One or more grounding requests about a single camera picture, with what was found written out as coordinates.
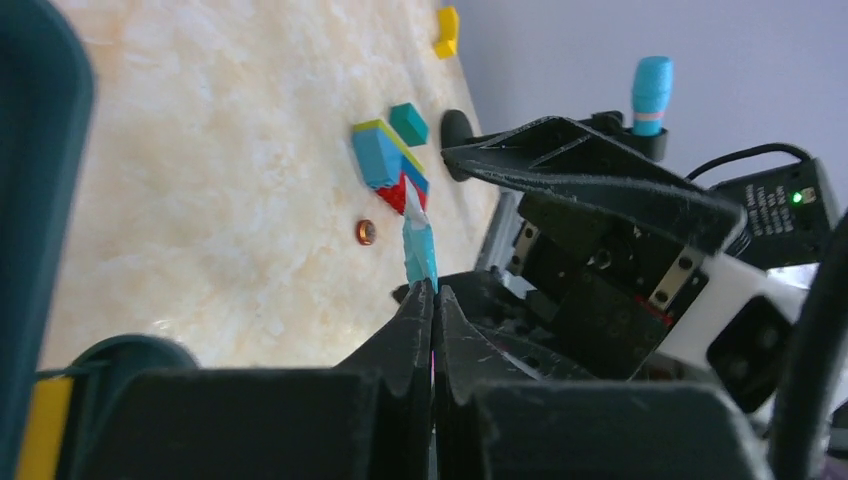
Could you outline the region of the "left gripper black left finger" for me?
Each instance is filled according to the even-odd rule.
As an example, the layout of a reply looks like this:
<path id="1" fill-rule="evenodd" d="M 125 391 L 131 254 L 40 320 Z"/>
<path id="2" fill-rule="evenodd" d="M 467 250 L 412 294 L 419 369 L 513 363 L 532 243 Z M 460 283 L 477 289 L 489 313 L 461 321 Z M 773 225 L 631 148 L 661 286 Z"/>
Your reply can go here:
<path id="1" fill-rule="evenodd" d="M 83 479 L 424 479 L 434 289 L 333 368 L 155 369 L 111 404 Z"/>

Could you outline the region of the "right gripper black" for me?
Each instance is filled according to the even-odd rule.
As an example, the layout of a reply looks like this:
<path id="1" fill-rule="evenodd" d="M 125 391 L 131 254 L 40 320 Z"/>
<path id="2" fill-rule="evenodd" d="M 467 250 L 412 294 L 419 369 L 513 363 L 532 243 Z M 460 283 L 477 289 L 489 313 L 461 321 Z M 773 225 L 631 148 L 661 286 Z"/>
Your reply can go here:
<path id="1" fill-rule="evenodd" d="M 636 376 L 708 285 L 703 256 L 683 245 L 715 255 L 747 224 L 742 206 L 570 118 L 541 117 L 441 155 L 529 193 L 506 270 L 530 288 L 513 293 L 498 268 L 439 285 L 496 345 L 529 341 L 597 378 Z"/>

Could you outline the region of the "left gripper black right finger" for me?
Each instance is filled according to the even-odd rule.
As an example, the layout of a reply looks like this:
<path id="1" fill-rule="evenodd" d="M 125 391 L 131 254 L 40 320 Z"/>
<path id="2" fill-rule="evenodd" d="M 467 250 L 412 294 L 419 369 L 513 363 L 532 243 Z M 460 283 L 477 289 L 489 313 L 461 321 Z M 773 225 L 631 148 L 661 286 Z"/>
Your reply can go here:
<path id="1" fill-rule="evenodd" d="M 747 420 L 697 383 L 530 377 L 443 288 L 435 310 L 444 479 L 768 479 Z"/>

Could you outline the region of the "teal bandage roll packet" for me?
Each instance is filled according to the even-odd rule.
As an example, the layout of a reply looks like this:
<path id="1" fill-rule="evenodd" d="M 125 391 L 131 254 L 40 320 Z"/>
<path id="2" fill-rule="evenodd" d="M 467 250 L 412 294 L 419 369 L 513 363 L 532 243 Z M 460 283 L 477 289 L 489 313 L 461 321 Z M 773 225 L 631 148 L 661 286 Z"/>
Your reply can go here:
<path id="1" fill-rule="evenodd" d="M 429 279 L 439 291 L 438 269 L 432 226 L 415 188 L 407 189 L 402 227 L 404 266 L 410 286 Z"/>

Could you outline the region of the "copper coin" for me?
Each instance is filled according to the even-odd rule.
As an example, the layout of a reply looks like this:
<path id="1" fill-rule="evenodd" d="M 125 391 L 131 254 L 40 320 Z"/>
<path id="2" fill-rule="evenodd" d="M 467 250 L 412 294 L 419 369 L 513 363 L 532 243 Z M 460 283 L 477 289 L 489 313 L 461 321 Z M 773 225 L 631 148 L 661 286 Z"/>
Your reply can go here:
<path id="1" fill-rule="evenodd" d="M 362 246 L 370 246 L 376 239 L 375 224 L 369 219 L 361 219 L 356 223 L 355 236 Z"/>

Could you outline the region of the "teal divided plastic tray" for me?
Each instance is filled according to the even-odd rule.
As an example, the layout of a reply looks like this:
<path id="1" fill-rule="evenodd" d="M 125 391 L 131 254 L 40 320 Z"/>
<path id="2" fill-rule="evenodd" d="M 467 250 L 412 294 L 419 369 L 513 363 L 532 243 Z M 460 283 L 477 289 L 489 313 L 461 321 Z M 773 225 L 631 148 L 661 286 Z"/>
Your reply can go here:
<path id="1" fill-rule="evenodd" d="M 47 1 L 1 5 L 1 475 L 15 475 L 96 93 Z"/>

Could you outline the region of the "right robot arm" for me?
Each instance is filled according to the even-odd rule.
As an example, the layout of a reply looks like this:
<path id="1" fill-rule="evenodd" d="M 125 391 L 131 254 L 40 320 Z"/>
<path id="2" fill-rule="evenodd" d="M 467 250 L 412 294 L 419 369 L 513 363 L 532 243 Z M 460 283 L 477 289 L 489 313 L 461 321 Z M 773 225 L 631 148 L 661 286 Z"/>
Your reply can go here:
<path id="1" fill-rule="evenodd" d="M 472 133 L 448 111 L 451 175 L 518 191 L 507 271 L 447 276 L 469 319 L 525 337 L 599 379 L 631 380 L 679 362 L 722 386 L 759 422 L 772 413 L 806 292 L 775 270 L 818 260 L 835 225 L 826 177 L 804 150 L 770 143 L 736 153 L 793 162 L 704 189 L 664 169 L 666 133 L 639 136 L 617 111 L 548 116 Z"/>

